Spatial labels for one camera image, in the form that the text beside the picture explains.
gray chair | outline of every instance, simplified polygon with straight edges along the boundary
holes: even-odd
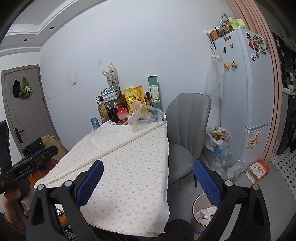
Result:
[[[193,171],[204,145],[210,109],[209,96],[197,93],[180,94],[168,106],[169,185]]]

silver bolt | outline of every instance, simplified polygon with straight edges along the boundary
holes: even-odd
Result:
[[[226,186],[231,187],[232,184],[233,184],[233,182],[232,182],[231,180],[226,180],[226,181],[225,181],[225,184],[226,184]]]
[[[42,190],[43,188],[44,188],[43,184],[39,184],[38,187],[37,187],[38,190]]]
[[[70,187],[72,185],[72,181],[68,180],[68,181],[65,181],[64,185],[66,187]]]
[[[255,190],[259,190],[259,189],[260,189],[260,187],[259,187],[258,184],[254,184],[254,185],[253,185],[253,188],[254,188]]]

snack bag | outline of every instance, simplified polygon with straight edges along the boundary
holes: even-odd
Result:
[[[131,115],[134,110],[133,110],[133,103],[137,102],[140,104],[146,104],[145,98],[144,98],[144,92],[142,86],[138,87],[133,87],[129,89],[124,90],[124,94],[126,97],[126,102],[128,103],[128,106],[130,107],[130,112],[129,114]]]

door handle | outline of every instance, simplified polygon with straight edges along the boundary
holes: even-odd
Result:
[[[22,138],[20,137],[20,133],[24,132],[24,130],[18,131],[17,128],[15,128],[15,133],[17,134],[17,138],[19,139],[20,144],[22,144]]]

hand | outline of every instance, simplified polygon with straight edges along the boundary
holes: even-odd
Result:
[[[19,189],[12,189],[8,190],[2,196],[2,205],[4,209],[5,216],[7,220],[14,226],[17,230],[25,233],[26,226],[22,219],[18,216],[17,212],[15,211],[12,202],[16,201],[20,198],[20,190]],[[24,210],[24,214],[28,216],[29,211]]]

